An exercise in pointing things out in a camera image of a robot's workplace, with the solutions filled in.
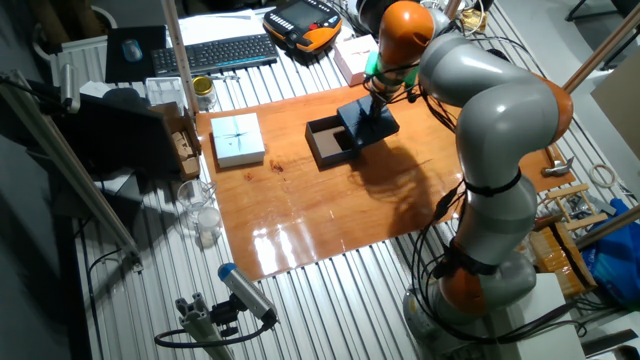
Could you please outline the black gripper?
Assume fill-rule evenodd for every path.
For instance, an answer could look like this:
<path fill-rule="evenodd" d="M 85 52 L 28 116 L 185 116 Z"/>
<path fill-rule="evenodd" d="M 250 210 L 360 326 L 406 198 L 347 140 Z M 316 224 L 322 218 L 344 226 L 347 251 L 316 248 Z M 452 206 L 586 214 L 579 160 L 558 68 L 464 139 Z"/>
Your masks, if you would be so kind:
<path fill-rule="evenodd" d="M 369 118 L 371 120 L 381 119 L 385 105 L 387 105 L 396 94 L 396 88 L 372 83 L 369 87 L 369 92 L 372 98 L 372 103 L 369 108 Z"/>

